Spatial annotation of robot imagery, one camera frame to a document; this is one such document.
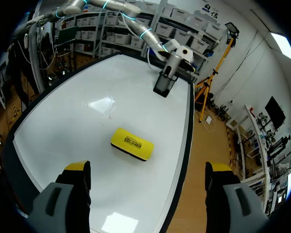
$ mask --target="white bin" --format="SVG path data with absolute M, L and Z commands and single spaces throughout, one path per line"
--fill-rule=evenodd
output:
M 214 38 L 219 39 L 223 33 L 223 30 L 219 26 L 209 22 L 206 28 L 206 32 L 212 35 Z
M 175 28 L 169 25 L 158 23 L 155 32 L 159 35 L 169 37 Z
M 142 1 L 128 1 L 129 4 L 139 7 L 141 10 L 144 9 Z
M 120 52 L 120 50 L 112 49 L 113 53 Z
M 82 39 L 88 39 L 88 31 L 82 31 Z
M 82 38 L 82 34 L 81 32 L 76 32 L 76 39 L 81 39 Z
M 136 48 L 141 49 L 142 46 L 144 45 L 144 41 L 141 38 L 139 38 L 139 37 L 131 36 L 131 43 L 130 43 L 130 45 L 132 47 L 136 47 Z
M 88 25 L 89 24 L 89 18 L 83 18 L 82 25 Z
M 107 25 L 118 25 L 118 16 L 107 16 Z
M 174 8 L 171 14 L 171 18 L 179 22 L 184 22 L 189 15 L 190 13 L 187 11 Z
M 192 28 L 202 29 L 208 23 L 208 21 L 206 21 L 202 17 L 190 15 L 189 17 L 186 18 L 185 23 L 191 26 Z
M 96 25 L 98 20 L 98 16 L 90 17 L 89 18 L 89 25 Z
M 167 3 L 163 9 L 163 13 L 162 13 L 163 16 L 170 17 L 171 13 L 173 12 L 174 7 L 175 7 L 174 5 Z
M 89 31 L 88 32 L 88 39 L 94 41 L 96 39 L 96 32 Z
M 143 2 L 143 10 L 147 12 L 156 12 L 159 5 L 157 3 L 152 3 L 145 1 Z
M 110 55 L 113 53 L 113 48 L 102 47 L 102 53 Z
M 150 26 L 150 20 L 145 18 L 137 18 L 140 22 L 142 22 L 146 26 Z
M 106 37 L 107 41 L 115 41 L 115 35 L 114 33 L 107 33 L 107 37 Z
M 131 42 L 131 35 L 123 35 L 115 33 L 115 42 L 121 45 L 127 45 Z
M 175 34 L 174 39 L 176 41 L 178 41 L 180 44 L 185 45 L 188 42 L 188 40 L 190 39 L 190 37 L 191 36 L 188 35 L 186 32 L 179 30 L 179 29 L 176 29 L 176 34 Z
M 208 46 L 209 44 L 207 44 L 205 41 L 194 38 L 190 47 L 194 49 L 195 51 L 202 54 Z
M 77 19 L 77 25 L 78 26 L 81 26 L 82 25 L 82 22 L 83 22 L 83 19 L 82 18 L 78 18 Z

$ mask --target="wire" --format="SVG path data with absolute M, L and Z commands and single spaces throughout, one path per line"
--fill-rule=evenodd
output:
M 147 48 L 147 55 L 146 55 L 146 57 L 147 57 L 147 64 L 148 64 L 148 66 L 151 68 L 151 70 L 153 70 L 155 73 L 158 73 L 157 70 L 155 70 L 155 69 L 152 67 L 151 63 L 150 63 L 149 54 L 150 54 L 150 47 Z
M 244 84 L 241 86 L 241 88 L 238 90 L 238 92 L 233 96 L 232 100 L 233 100 L 233 99 L 238 95 L 238 93 L 242 90 L 242 88 L 246 85 L 246 83 L 247 83 L 247 82 L 249 81 L 249 79 L 252 77 L 254 71 L 256 71 L 257 67 L 258 67 L 259 64 L 260 64 L 260 61 L 262 60 L 262 58 L 263 58 L 263 56 L 264 56 L 264 54 L 265 54 L 265 52 L 266 52 L 266 49 L 267 49 L 267 48 L 265 48 L 265 50 L 264 50 L 262 56 L 260 57 L 260 59 L 259 59 L 257 65 L 256 65 L 256 67 L 253 69 L 253 71 L 251 72 L 251 74 L 249 75 L 249 77 L 246 79 L 246 81 L 244 82 Z
M 123 13 L 121 13 L 121 15 L 122 15 L 123 22 L 124 22 L 126 28 L 128 29 L 128 31 L 130 31 L 134 36 L 139 37 L 138 35 L 136 35 L 136 34 L 135 34 L 135 33 L 134 33 L 130 28 L 129 28 L 129 26 L 127 25 L 127 23 L 126 23 L 126 21 L 125 21 L 125 18 L 124 18 L 124 16 L 123 16 Z
M 258 31 L 256 31 L 256 33 L 255 33 L 255 35 L 254 35 L 254 37 L 253 37 L 253 39 L 251 40 L 251 42 L 250 42 L 250 44 L 249 44 L 249 49 L 248 49 L 248 52 L 246 53 L 246 55 L 245 55 L 245 57 L 244 57 L 244 59 L 242 60 L 242 62 L 239 64 L 239 66 L 237 67 L 237 69 L 235 70 L 235 72 L 231 75 L 231 77 L 222 85 L 222 87 L 214 94 L 214 97 L 216 98 L 216 99 L 218 99 L 219 97 L 220 97 L 220 95 L 221 95 L 221 93 L 223 92 L 223 90 L 224 90 L 224 88 L 228 85 L 228 83 L 231 81 L 231 79 L 234 77 L 234 75 L 236 74 L 236 72 L 240 69 L 240 67 L 242 66 L 242 64 L 244 63 L 244 61 L 246 60 L 246 58 L 248 58 L 249 57 L 249 51 L 251 50 L 251 48 L 252 48 L 252 45 L 253 45 L 253 42 L 254 42 L 254 40 L 256 39 L 256 37 L 257 37 L 257 34 L 258 34 Z
M 19 42 L 19 41 L 17 41 L 17 42 L 18 42 L 18 45 L 19 45 L 19 47 L 20 47 L 21 53 L 23 54 L 24 58 L 25 58 L 26 61 L 31 65 L 30 61 L 27 60 L 27 57 L 25 56 L 23 49 L 21 48 L 20 42 Z

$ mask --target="computer monitor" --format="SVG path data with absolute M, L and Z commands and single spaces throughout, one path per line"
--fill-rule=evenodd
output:
M 277 130 L 283 124 L 284 120 L 286 119 L 286 116 L 284 115 L 279 104 L 277 103 L 273 96 L 265 106 L 265 110 L 270 116 L 274 128 Z

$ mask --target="wooden floor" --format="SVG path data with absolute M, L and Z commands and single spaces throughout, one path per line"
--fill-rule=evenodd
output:
M 78 56 L 79 66 L 90 61 L 91 59 L 88 60 L 86 56 Z M 24 80 L 24 90 L 26 90 L 26 85 L 27 82 Z M 33 91 L 30 86 L 28 90 L 29 96 L 32 96 Z M 13 87 L 11 91 L 17 112 L 20 109 L 20 100 Z M 7 110 L 0 108 L 0 134 L 2 135 L 3 143 L 9 129 L 20 114 L 21 112 L 19 111 L 14 117 L 11 98 L 7 100 Z M 213 161 L 229 165 L 230 152 L 225 123 L 214 117 L 213 113 L 207 111 L 206 115 L 209 114 L 213 118 L 213 122 L 210 125 L 199 123 L 198 116 L 194 117 L 194 134 L 186 180 L 178 207 L 168 228 L 168 233 L 203 233 L 206 231 L 205 162 Z

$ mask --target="metal shelving unit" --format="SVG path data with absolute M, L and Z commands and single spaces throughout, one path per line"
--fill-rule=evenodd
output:
M 66 21 L 66 22 L 67 21 L 73 21 L 74 22 L 74 27 L 78 27 L 78 28 L 95 28 L 95 30 L 93 31 L 93 32 L 96 32 L 94 39 L 81 39 L 81 38 L 78 39 L 78 41 L 92 42 L 93 43 L 93 50 L 92 51 L 76 50 L 76 52 L 83 53 L 83 54 L 86 54 L 86 55 L 91 55 L 92 57 L 95 57 L 95 50 L 96 50 L 97 41 L 100 39 L 100 38 L 97 39 L 97 32 L 98 32 L 99 27 L 102 27 L 102 25 L 100 25 L 99 23 L 100 23 L 100 18 L 104 17 L 104 14 L 105 14 L 105 11 L 101 11 L 99 13 L 84 12 L 84 13 L 81 13 L 81 14 L 74 15 L 72 17 L 70 16 L 70 17 L 64 18 L 64 21 Z M 78 18 L 87 18 L 87 17 L 83 17 L 83 16 L 87 16 L 87 17 L 98 16 L 97 23 L 95 25 L 80 25 L 80 26 L 78 26 L 77 25 L 77 19 Z

